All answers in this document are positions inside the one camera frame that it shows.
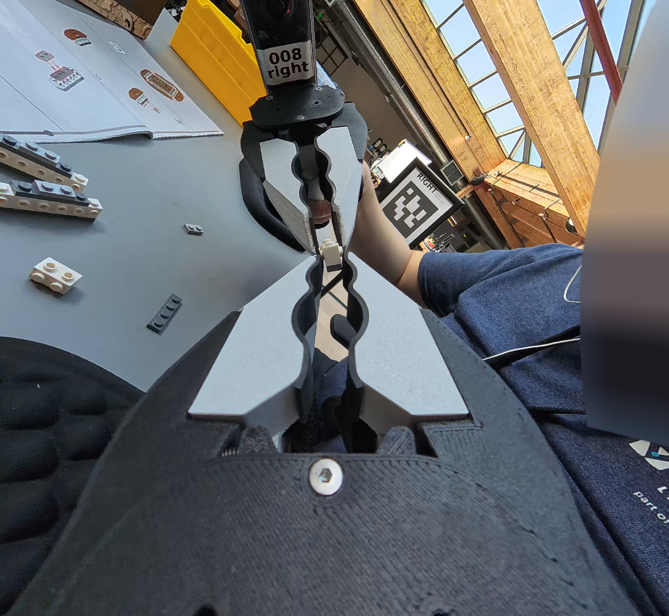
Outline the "white standing board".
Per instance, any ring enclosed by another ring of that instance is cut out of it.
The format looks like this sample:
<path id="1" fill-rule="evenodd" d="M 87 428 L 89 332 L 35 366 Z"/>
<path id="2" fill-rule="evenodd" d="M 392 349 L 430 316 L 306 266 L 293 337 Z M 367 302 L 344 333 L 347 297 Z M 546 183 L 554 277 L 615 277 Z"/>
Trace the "white standing board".
<path id="1" fill-rule="evenodd" d="M 378 177 L 392 183 L 417 159 L 427 167 L 431 164 L 431 159 L 420 152 L 412 143 L 408 140 L 402 140 L 394 150 L 373 165 L 371 171 Z"/>

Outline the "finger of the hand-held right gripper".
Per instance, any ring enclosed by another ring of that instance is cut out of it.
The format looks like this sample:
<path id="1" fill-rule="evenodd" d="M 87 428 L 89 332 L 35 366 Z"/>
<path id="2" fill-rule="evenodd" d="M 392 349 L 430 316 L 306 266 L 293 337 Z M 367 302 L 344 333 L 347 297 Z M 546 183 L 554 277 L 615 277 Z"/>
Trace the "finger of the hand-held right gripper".
<path id="1" fill-rule="evenodd" d="M 330 128 L 315 140 L 316 150 L 328 160 L 325 172 L 332 189 L 330 199 L 333 226 L 339 244 L 347 249 L 355 229 L 356 211 L 362 188 L 362 162 L 357 159 L 347 127 Z"/>
<path id="2" fill-rule="evenodd" d="M 318 255 L 318 240 L 305 189 L 296 168 L 298 146 L 274 138 L 260 143 L 265 179 L 263 187 L 297 242 L 311 255 Z"/>

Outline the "person's right forearm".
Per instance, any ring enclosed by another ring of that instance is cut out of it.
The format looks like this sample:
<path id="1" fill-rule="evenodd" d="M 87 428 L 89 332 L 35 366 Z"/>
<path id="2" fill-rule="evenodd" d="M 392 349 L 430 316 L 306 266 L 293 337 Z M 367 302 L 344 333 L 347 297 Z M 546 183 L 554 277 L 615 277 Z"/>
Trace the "person's right forearm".
<path id="1" fill-rule="evenodd" d="M 371 171 L 365 162 L 362 175 L 363 192 L 349 251 L 420 307 L 426 308 L 419 285 L 419 268 L 425 253 L 411 250 L 385 216 L 372 185 Z"/>

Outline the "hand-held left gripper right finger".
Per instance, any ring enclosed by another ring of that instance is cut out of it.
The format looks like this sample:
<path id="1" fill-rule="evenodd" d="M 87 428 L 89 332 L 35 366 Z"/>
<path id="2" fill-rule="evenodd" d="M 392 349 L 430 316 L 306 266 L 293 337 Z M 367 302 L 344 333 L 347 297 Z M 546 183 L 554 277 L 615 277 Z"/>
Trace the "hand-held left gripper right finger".
<path id="1" fill-rule="evenodd" d="M 341 436 L 348 452 L 375 451 L 391 428 L 469 423 L 471 414 L 427 314 L 362 259 L 344 254 L 348 347 Z"/>

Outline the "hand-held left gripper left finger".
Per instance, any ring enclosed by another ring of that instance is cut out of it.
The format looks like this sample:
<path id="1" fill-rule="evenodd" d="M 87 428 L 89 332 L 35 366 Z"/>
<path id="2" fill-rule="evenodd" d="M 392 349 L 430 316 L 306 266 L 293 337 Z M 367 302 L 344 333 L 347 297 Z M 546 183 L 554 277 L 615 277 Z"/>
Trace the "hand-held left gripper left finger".
<path id="1" fill-rule="evenodd" d="M 315 255 L 248 302 L 213 363 L 189 417 L 266 428 L 279 452 L 314 396 L 313 350 L 321 291 Z"/>

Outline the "dark grey lego plate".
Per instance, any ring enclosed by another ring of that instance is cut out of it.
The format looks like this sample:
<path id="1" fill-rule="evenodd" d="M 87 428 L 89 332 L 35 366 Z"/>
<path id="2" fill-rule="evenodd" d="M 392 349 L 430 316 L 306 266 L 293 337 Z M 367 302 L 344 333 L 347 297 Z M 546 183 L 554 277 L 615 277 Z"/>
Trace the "dark grey lego plate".
<path id="1" fill-rule="evenodd" d="M 181 306 L 182 298 L 178 295 L 171 294 L 165 303 L 163 303 L 161 309 L 156 312 L 154 317 L 146 324 L 146 327 L 156 334 L 161 334 Z"/>

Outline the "person's navy sweatshirt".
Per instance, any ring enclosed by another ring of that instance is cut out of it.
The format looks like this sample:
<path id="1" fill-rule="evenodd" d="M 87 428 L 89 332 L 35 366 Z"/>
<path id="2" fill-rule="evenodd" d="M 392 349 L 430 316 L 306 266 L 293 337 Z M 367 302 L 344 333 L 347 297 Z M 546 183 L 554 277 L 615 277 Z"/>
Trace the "person's navy sweatshirt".
<path id="1" fill-rule="evenodd" d="M 557 340 L 580 323 L 583 252 L 541 245 L 427 253 L 424 304 L 481 357 Z M 668 450 L 597 431 L 583 405 L 577 343 L 500 372 L 561 462 L 591 537 L 644 615 L 668 614 Z"/>

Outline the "white lego beam grey plates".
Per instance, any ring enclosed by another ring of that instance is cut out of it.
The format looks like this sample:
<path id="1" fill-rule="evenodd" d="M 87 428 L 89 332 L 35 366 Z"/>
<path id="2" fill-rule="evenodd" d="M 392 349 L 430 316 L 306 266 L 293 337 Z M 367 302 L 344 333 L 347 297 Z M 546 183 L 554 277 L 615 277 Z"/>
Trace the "white lego beam grey plates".
<path id="1" fill-rule="evenodd" d="M 1 183 L 1 208 L 89 220 L 97 219 L 103 211 L 98 200 L 72 187 L 43 180 Z"/>
<path id="2" fill-rule="evenodd" d="M 88 178 L 77 173 L 60 155 L 8 134 L 1 136 L 1 164 L 49 183 L 69 186 L 80 193 L 88 186 Z"/>

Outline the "yellow plastic bin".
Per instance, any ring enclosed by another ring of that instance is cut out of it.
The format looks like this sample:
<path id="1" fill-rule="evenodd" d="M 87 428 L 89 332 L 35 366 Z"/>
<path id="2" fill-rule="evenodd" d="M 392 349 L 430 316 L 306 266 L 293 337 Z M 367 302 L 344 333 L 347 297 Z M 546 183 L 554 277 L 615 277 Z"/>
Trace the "yellow plastic bin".
<path id="1" fill-rule="evenodd" d="M 238 124 L 266 95 L 251 44 L 210 0 L 188 0 L 170 46 Z"/>

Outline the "black padded wrist rest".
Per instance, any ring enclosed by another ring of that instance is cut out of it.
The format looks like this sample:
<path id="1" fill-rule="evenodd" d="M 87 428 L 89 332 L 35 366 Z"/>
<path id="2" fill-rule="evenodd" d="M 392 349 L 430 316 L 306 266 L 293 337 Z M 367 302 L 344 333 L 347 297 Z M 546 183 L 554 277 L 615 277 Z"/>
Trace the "black padded wrist rest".
<path id="1" fill-rule="evenodd" d="M 305 252 L 292 232 L 281 219 L 266 194 L 263 182 L 246 159 L 239 163 L 241 195 L 250 215 L 270 235 L 287 244 L 297 252 Z"/>
<path id="2" fill-rule="evenodd" d="M 1 338 L 1 614 L 45 562 L 143 394 L 62 349 Z"/>

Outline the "lego instruction booklet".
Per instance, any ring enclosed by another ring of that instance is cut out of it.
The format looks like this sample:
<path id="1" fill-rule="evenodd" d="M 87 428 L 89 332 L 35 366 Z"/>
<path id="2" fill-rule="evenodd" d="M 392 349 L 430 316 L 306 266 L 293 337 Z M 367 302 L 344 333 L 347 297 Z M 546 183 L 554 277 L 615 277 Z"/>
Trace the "lego instruction booklet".
<path id="1" fill-rule="evenodd" d="M 78 143 L 223 131 L 124 29 L 55 0 L 1 0 L 1 134 Z"/>

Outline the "black framed marker sign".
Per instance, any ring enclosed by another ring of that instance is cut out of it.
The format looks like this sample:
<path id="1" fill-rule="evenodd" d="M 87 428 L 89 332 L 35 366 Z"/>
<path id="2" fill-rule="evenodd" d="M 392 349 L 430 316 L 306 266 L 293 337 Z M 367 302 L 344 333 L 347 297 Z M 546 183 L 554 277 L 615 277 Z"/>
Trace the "black framed marker sign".
<path id="1" fill-rule="evenodd" d="M 434 171 L 412 160 L 379 195 L 385 216 L 410 247 L 423 241 L 464 206 Z"/>

